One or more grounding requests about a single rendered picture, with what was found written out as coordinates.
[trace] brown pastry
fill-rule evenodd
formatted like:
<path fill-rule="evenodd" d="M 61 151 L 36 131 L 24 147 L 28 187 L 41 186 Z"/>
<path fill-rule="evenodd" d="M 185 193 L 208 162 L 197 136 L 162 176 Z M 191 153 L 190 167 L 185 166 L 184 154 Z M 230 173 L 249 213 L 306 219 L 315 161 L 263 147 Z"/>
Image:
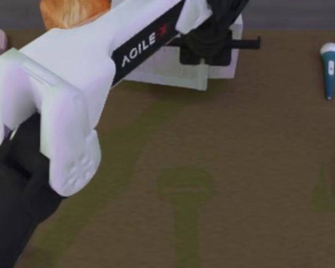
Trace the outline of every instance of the brown pastry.
<path fill-rule="evenodd" d="M 73 28 L 86 24 L 111 9 L 111 0 L 41 0 L 46 29 Z"/>

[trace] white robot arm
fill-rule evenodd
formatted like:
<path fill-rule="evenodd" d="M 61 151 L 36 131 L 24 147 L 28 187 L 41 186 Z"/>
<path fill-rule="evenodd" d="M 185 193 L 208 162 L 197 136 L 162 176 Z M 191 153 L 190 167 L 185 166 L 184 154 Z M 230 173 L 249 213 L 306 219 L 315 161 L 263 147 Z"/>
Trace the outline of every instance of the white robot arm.
<path fill-rule="evenodd" d="M 95 128 L 109 90 L 211 14 L 206 0 L 124 0 L 91 23 L 10 49 L 0 56 L 0 144 L 39 112 L 50 186 L 77 193 L 101 160 Z"/>

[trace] gray background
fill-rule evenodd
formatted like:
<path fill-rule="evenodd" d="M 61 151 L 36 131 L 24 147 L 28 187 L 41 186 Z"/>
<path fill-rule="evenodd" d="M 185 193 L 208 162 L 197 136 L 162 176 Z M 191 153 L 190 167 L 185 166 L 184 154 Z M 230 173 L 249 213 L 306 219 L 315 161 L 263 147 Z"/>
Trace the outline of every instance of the gray background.
<path fill-rule="evenodd" d="M 40 0 L 0 0 L 1 28 L 43 28 Z M 335 0 L 250 0 L 249 29 L 335 29 Z"/>

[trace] bread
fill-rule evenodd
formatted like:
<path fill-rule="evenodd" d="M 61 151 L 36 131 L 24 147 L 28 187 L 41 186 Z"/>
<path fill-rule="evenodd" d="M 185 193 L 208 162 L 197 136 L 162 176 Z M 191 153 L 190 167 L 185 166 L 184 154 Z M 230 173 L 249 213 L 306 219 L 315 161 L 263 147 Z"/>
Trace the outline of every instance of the bread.
<path fill-rule="evenodd" d="M 73 28 L 86 24 L 111 9 L 111 0 L 41 0 L 46 29 Z"/>

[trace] logo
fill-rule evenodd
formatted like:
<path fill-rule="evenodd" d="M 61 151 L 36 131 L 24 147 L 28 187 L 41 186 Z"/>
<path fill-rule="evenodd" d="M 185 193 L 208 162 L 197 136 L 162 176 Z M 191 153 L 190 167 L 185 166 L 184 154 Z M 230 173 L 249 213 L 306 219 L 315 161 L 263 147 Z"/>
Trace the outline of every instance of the logo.
<path fill-rule="evenodd" d="M 144 53 L 149 47 L 156 43 L 157 38 L 163 37 L 168 31 L 168 25 L 164 24 L 157 32 L 153 32 L 149 37 L 145 38 L 133 47 L 130 52 L 123 57 L 122 68 L 129 64 L 132 60 Z"/>

